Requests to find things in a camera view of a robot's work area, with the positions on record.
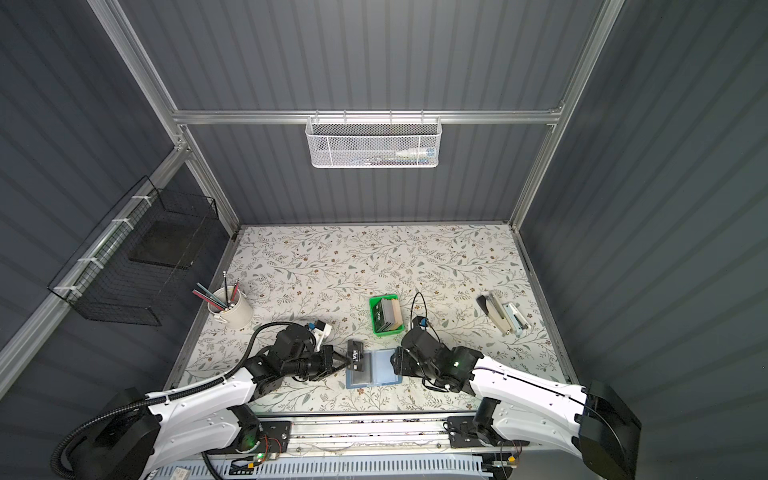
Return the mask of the blue leather card holder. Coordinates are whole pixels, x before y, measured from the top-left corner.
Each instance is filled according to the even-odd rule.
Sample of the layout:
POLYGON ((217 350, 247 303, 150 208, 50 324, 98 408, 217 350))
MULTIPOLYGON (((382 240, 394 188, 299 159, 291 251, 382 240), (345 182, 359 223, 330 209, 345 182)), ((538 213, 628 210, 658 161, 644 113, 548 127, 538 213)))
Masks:
POLYGON ((351 366, 346 372, 346 388, 360 389, 398 385, 402 376, 396 374, 391 364, 395 349, 366 351, 360 365, 351 366))

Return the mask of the stack of cards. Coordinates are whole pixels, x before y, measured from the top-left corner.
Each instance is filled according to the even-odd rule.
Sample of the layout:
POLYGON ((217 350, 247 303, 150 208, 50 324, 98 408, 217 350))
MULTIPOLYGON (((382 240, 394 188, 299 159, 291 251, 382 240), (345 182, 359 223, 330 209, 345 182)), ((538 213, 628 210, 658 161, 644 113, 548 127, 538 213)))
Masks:
POLYGON ((395 298, 385 298, 374 308, 375 331, 388 333, 403 326, 400 302, 395 298))

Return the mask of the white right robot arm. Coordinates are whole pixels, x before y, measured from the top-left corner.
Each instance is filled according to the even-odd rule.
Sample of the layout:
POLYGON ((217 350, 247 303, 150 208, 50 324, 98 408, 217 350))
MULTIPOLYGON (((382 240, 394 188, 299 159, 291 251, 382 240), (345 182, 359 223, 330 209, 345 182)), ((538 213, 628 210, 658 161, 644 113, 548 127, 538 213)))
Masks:
POLYGON ((641 421, 605 383, 544 380, 478 350, 449 348, 420 327, 405 335, 390 363, 427 387, 480 399, 472 423, 485 445, 527 441, 578 457, 603 479, 636 475, 641 421))

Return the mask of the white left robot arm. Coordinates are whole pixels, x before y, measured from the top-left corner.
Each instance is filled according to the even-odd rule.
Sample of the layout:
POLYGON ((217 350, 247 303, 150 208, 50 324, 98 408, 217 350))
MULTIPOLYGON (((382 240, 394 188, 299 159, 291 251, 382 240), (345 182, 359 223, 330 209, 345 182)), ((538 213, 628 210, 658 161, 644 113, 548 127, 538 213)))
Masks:
POLYGON ((251 338, 227 372, 183 388, 140 394, 127 389, 67 434, 50 467, 63 479, 144 479, 186 457, 234 450, 262 462, 282 447, 266 432, 250 403, 286 377, 323 380, 349 361, 319 340, 319 323, 277 321, 273 344, 256 350, 251 338))

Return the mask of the white pencil cup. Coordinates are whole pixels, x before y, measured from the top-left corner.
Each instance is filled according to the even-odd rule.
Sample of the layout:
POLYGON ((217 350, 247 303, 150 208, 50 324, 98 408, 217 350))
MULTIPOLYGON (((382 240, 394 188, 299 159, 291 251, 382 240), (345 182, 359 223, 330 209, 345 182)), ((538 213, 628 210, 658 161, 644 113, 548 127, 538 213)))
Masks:
POLYGON ((213 293, 228 304, 226 310, 219 311, 209 304, 207 305, 207 308, 215 321, 223 323, 226 327, 231 329, 241 329, 250 324, 253 317, 253 308, 247 299, 247 295, 243 292, 240 286, 237 305, 234 307, 230 306, 229 300, 233 287, 234 286, 219 288, 213 293))

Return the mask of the beige black stapler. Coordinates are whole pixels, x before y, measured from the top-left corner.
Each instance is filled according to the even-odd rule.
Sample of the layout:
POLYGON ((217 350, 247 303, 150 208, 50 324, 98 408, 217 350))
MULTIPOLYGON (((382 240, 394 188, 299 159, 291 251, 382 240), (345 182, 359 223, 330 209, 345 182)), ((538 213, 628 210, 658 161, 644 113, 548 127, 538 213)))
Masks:
POLYGON ((503 335, 515 332, 511 317, 491 292, 479 295, 476 303, 503 335))

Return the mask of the red pencil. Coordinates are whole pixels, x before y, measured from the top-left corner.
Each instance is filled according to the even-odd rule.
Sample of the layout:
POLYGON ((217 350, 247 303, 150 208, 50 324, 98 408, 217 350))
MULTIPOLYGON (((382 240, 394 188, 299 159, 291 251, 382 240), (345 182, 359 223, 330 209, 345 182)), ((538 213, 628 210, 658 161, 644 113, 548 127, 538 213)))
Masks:
POLYGON ((240 282, 237 281, 235 283, 234 287, 232 288, 231 295, 230 295, 230 300, 229 300, 229 304, 230 304, 231 307, 234 307, 234 306, 237 305, 238 296, 239 296, 239 286, 240 286, 240 282))

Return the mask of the green pencil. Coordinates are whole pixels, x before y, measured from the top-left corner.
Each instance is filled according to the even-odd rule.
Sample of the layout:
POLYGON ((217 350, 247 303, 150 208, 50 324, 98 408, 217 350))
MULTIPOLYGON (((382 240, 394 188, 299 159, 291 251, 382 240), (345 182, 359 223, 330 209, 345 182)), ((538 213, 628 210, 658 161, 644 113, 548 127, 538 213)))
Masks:
POLYGON ((219 311, 223 311, 228 308, 228 304, 225 301, 219 299, 216 295, 214 295, 200 283, 196 284, 196 289, 193 290, 193 294, 198 298, 203 299, 214 308, 217 308, 219 311))

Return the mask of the white tube in basket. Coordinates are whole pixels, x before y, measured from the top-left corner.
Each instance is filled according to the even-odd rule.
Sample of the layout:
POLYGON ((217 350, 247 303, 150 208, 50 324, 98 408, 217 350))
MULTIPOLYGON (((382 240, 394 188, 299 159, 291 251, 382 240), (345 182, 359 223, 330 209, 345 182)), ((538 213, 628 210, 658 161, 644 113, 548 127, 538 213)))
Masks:
POLYGON ((399 150, 395 153, 397 158, 411 159, 416 162, 429 162, 435 159, 438 149, 435 147, 416 147, 405 150, 399 150))

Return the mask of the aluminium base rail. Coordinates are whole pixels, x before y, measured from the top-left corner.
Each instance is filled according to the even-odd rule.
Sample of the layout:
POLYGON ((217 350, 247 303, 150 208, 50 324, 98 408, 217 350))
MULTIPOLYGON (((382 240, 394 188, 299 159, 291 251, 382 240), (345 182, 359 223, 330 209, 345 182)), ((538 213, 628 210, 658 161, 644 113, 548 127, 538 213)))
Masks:
POLYGON ((472 424, 472 412, 390 412, 299 414, 259 413, 269 429, 273 423, 288 422, 290 432, 272 435, 282 441, 282 458, 327 455, 405 455, 427 453, 491 454, 568 453, 580 457, 572 443, 574 433, 550 419, 506 406, 498 407, 492 427, 504 438, 501 445, 464 439, 448 430, 451 417, 464 417, 472 424))

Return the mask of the white mesh wall basket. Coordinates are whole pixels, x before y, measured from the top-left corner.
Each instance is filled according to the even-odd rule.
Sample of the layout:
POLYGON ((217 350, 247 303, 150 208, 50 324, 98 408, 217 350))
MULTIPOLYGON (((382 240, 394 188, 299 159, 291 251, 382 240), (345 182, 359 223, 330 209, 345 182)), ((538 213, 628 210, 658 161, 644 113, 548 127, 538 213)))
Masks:
POLYGON ((443 128, 439 120, 412 123, 386 121, 338 123, 311 118, 305 126, 311 163, 321 169, 435 168, 439 164, 443 128), (435 147, 429 162, 397 158, 395 153, 416 147, 435 147))

